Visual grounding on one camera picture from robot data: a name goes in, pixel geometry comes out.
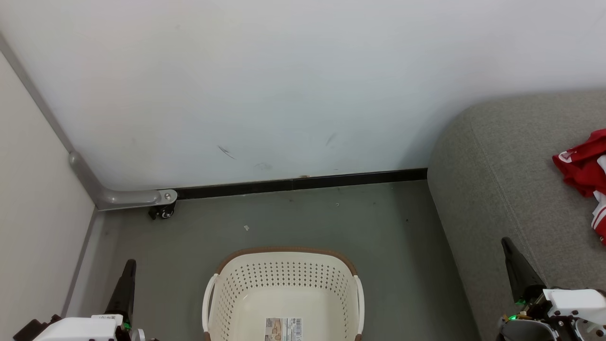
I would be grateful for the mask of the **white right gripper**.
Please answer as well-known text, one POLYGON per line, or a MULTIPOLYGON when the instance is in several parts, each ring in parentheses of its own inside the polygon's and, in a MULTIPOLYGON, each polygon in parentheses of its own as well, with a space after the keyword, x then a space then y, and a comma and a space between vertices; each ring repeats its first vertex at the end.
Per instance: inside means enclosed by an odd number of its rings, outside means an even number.
POLYGON ((545 288, 545 283, 509 237, 502 238, 506 270, 515 304, 526 304, 518 317, 560 326, 606 324, 605 292, 597 289, 545 288))

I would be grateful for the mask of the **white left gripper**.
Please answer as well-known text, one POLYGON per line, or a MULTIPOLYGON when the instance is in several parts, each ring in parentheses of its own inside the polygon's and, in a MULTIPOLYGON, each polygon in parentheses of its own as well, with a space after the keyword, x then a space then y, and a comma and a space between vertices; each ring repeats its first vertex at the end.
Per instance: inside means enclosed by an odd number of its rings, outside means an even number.
POLYGON ((127 341, 134 313, 136 261, 128 260, 107 305, 108 315, 69 317, 46 326, 35 341, 127 341))

